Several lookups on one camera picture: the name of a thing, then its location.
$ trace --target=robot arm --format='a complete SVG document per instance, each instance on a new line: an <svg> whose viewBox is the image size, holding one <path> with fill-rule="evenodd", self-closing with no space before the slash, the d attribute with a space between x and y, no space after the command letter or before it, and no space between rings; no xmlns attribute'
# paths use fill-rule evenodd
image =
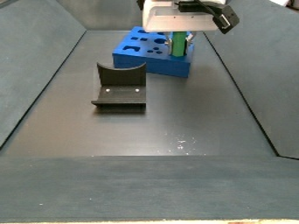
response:
<svg viewBox="0 0 299 224"><path fill-rule="evenodd" d="M238 17L225 0L137 0L144 11L146 32L212 31L226 33L238 23Z"/></svg>

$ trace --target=hole in blue block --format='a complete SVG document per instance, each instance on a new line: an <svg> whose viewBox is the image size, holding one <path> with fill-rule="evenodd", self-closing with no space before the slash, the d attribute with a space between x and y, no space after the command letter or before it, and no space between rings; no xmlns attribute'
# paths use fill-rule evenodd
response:
<svg viewBox="0 0 299 224"><path fill-rule="evenodd" d="M144 31L144 30L138 30L137 32L140 32L140 33L148 33L146 31Z"/></svg>
<svg viewBox="0 0 299 224"><path fill-rule="evenodd" d="M122 48L122 50L129 50L129 49L132 49L132 50L134 50L136 52L138 52L140 47L138 47L138 46L125 45L125 47Z"/></svg>
<svg viewBox="0 0 299 224"><path fill-rule="evenodd" d="M165 39L164 38L157 38L153 42L158 45L164 44Z"/></svg>

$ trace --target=gray surface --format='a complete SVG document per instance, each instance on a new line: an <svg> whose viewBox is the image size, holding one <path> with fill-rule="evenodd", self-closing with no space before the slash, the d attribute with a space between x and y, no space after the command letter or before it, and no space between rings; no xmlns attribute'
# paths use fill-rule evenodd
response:
<svg viewBox="0 0 299 224"><path fill-rule="evenodd" d="M88 30L128 31L141 25L136 0L57 0Z"/></svg>
<svg viewBox="0 0 299 224"><path fill-rule="evenodd" d="M0 221L299 219L297 169L279 157L0 157Z"/></svg>
<svg viewBox="0 0 299 224"><path fill-rule="evenodd" d="M0 146L84 31L56 1L0 9Z"/></svg>
<svg viewBox="0 0 299 224"><path fill-rule="evenodd" d="M230 6L241 24L209 40L277 153L299 158L299 15L264 0Z"/></svg>
<svg viewBox="0 0 299 224"><path fill-rule="evenodd" d="M188 79L146 74L142 114L100 114L96 63L112 66L126 32L88 31L1 156L273 156L230 78L200 33Z"/></svg>

